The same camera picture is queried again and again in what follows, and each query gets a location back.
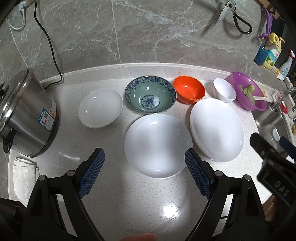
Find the person right hand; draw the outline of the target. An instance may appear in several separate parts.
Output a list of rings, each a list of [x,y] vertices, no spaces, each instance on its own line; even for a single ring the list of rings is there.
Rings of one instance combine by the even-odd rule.
[[[271,205],[265,214],[265,220],[267,222],[273,222],[277,207],[278,207],[277,199],[275,196],[273,196],[271,199]]]

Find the person left hand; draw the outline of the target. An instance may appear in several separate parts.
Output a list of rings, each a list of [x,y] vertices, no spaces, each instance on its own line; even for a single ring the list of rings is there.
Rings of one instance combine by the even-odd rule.
[[[120,241],[157,241],[158,237],[155,233],[143,233],[141,235],[129,236]]]

